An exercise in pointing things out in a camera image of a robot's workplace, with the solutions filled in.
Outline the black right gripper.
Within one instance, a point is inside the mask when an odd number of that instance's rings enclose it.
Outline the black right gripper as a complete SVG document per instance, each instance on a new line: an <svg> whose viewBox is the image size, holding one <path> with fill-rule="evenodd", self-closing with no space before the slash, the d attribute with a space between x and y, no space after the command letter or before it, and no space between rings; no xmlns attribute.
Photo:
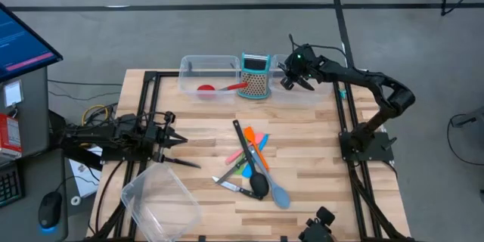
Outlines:
<svg viewBox="0 0 484 242"><path fill-rule="evenodd" d="M294 82L299 79L323 82L324 77L320 71L323 63L324 57L321 54L317 55L309 44L292 44L292 52L284 61L285 77L281 80L281 85L290 91L294 87Z"/></svg>

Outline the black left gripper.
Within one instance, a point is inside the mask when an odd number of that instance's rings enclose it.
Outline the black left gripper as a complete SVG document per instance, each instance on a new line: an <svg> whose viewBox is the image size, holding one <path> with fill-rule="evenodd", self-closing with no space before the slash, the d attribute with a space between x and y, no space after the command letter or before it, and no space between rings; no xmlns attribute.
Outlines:
<svg viewBox="0 0 484 242"><path fill-rule="evenodd" d="M196 163L177 158L169 158L163 154L163 150L166 148L171 148L178 144L188 142L188 139L177 134L174 128L171 127L171 124L175 119L175 114L173 112L167 111L163 113L163 119L165 122L161 124L156 124L154 121L149 121L147 123L145 137L158 145L158 151L152 156L152 160L157 163L169 162L200 169L200 165Z"/></svg>

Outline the clear plastic container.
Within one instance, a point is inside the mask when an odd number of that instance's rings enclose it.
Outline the clear plastic container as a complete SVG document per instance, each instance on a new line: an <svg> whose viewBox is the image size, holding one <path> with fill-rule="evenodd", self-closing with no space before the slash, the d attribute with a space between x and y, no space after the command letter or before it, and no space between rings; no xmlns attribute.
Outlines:
<svg viewBox="0 0 484 242"><path fill-rule="evenodd" d="M186 55L181 59L178 74L178 90L196 104L233 104L235 90L228 91L212 100L200 99L197 88L212 85L224 88L240 81L240 61L233 55Z"/></svg>
<svg viewBox="0 0 484 242"><path fill-rule="evenodd" d="M164 163L147 167L124 186L121 201L148 242L175 242L201 219L200 205Z"/></svg>
<svg viewBox="0 0 484 242"><path fill-rule="evenodd" d="M315 79L307 79L307 82L315 89L314 91L309 91L297 83L291 90L286 90L281 84L281 80L285 77L284 72L278 67L278 64L282 64L286 59L286 54L271 56L268 86L273 100L284 104L316 104L323 101L332 92L331 83L318 84Z"/></svg>

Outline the pink silicone spatula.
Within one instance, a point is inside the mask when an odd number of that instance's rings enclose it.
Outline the pink silicone spatula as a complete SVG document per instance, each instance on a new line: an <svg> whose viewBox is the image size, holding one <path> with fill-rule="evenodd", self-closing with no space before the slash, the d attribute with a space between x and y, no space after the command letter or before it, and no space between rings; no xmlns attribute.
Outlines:
<svg viewBox="0 0 484 242"><path fill-rule="evenodd" d="M265 137L265 135L263 133L256 133L255 136L256 136L256 143L257 144L259 144L263 140L263 138ZM232 155L230 155L225 160L225 164L226 165L229 165L230 163L232 163L233 161L235 161L243 152L244 152L243 149L240 149L238 151L235 151Z"/></svg>

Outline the orange silicone spatula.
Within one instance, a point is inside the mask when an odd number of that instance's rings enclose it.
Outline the orange silicone spatula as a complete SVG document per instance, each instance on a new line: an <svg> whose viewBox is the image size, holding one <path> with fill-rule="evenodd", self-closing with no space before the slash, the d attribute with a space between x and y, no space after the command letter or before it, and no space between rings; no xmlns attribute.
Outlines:
<svg viewBox="0 0 484 242"><path fill-rule="evenodd" d="M248 141L250 141L252 143L252 146L254 146L254 149L256 150L256 153L258 154L258 156L259 156L259 158L262 162L262 165L264 166L264 168L266 170L268 170L268 164L265 161L265 158L263 157L263 155L262 155L262 153L259 149L258 143L256 142L256 134L250 126L245 128L244 136Z"/></svg>

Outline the red spoon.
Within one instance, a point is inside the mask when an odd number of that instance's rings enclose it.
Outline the red spoon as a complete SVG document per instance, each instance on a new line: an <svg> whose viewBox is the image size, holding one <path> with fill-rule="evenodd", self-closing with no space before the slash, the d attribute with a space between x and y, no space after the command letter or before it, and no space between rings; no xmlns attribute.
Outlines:
<svg viewBox="0 0 484 242"><path fill-rule="evenodd" d="M223 95L228 91L232 91L240 88L246 88L247 86L248 86L247 82L241 82L238 84L229 85L224 88L215 88L212 85L200 85L197 88L197 96L200 99L212 100L212 99L215 99L217 96Z"/></svg>

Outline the black long-handled spoon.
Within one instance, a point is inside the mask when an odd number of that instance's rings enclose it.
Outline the black long-handled spoon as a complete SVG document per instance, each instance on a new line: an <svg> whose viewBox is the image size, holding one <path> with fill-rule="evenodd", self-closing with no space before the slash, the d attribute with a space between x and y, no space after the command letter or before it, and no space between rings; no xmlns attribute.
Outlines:
<svg viewBox="0 0 484 242"><path fill-rule="evenodd" d="M262 173L259 173L256 171L256 166L253 162L253 156L250 153L249 148L247 146L247 142L245 140L244 134L240 127L240 123L238 122L237 119L233 120L232 122L234 125L234 129L237 133L237 136L239 138L239 141L241 143L241 147L244 150L245 157L247 158L249 166L252 169L252 175L250 177L250 186L253 189L253 192L256 196L265 197L268 194L268 190L269 190L268 181Z"/></svg>

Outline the teal steel box grater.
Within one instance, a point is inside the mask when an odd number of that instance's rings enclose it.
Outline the teal steel box grater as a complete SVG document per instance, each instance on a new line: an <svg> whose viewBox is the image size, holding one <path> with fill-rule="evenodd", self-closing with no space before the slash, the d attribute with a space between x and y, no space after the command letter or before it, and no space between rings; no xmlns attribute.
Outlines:
<svg viewBox="0 0 484 242"><path fill-rule="evenodd" d="M270 66L269 55L243 53L240 63L240 81L245 82L247 87L238 89L237 94L253 100L267 98L270 95L268 87Z"/></svg>

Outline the white paper sheet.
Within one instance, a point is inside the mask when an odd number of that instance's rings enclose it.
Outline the white paper sheet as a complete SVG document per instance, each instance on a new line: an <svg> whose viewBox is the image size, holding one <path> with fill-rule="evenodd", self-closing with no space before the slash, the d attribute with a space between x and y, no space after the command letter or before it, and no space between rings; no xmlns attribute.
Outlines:
<svg viewBox="0 0 484 242"><path fill-rule="evenodd" d="M79 196L84 198L96 193L101 179L101 171L72 159L69 159L69 163L75 176Z"/></svg>

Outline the black computer mouse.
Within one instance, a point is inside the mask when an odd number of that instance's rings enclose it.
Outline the black computer mouse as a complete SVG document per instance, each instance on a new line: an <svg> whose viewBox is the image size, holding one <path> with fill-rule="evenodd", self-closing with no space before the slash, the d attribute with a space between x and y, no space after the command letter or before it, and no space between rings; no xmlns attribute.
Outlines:
<svg viewBox="0 0 484 242"><path fill-rule="evenodd" d="M62 195L57 191L47 193L38 209L38 222L42 229L55 227L61 217Z"/></svg>

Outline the grey cabinet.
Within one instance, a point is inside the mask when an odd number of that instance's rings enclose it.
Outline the grey cabinet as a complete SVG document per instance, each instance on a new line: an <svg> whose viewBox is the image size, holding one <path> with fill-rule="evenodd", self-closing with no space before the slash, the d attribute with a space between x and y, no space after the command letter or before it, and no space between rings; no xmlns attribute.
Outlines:
<svg viewBox="0 0 484 242"><path fill-rule="evenodd" d="M23 101L14 107L5 107L3 87L9 82L22 82ZM48 83L47 69L26 73L6 82L0 82L0 113L17 110L22 157L30 157L48 148Z"/></svg>

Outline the red box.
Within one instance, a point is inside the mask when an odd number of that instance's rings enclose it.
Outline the red box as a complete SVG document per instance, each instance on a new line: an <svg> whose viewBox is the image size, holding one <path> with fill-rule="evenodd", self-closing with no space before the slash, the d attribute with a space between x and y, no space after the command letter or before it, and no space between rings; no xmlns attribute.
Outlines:
<svg viewBox="0 0 484 242"><path fill-rule="evenodd" d="M16 160L22 153L18 121L0 113L0 157Z"/></svg>

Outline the black keyboard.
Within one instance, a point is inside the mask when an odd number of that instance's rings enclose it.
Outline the black keyboard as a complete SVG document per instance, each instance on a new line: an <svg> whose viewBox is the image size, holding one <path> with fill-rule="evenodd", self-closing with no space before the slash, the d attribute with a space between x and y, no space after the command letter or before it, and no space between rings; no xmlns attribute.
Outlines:
<svg viewBox="0 0 484 242"><path fill-rule="evenodd" d="M0 208L24 197L19 166L16 162L0 166Z"/></svg>

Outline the monitor with blue screen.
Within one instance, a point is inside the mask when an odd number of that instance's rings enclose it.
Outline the monitor with blue screen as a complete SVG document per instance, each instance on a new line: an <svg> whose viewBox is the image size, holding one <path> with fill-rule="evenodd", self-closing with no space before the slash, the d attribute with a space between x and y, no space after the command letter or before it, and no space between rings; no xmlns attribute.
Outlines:
<svg viewBox="0 0 484 242"><path fill-rule="evenodd" d="M59 51L0 2L0 82L63 59Z"/></svg>

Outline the black aluminium table frame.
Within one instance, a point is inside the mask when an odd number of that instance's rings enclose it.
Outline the black aluminium table frame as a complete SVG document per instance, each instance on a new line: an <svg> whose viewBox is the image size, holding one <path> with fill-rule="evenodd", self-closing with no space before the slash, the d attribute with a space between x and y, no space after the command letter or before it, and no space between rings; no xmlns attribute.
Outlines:
<svg viewBox="0 0 484 242"><path fill-rule="evenodd" d="M176 115L175 130L189 139L166 150L167 156L201 165L201 169L167 165L200 205L200 221L183 241L296 241L306 220L320 206L335 214L330 227L340 241L360 241L348 168L340 153L341 131L334 91L310 95L309 102L269 98L251 101L235 95L233 101L198 102L178 87L178 73L162 71L157 109ZM225 159L240 149L232 120L269 134L263 149L272 178L290 195L289 209L277 207L269 194L254 200L215 185L211 176L230 168ZM119 205L127 163L113 174L98 212L106 182L118 162L105 163L90 218L97 231ZM369 162L374 198L392 225L410 237L407 218L394 172L380 162Z"/></svg>

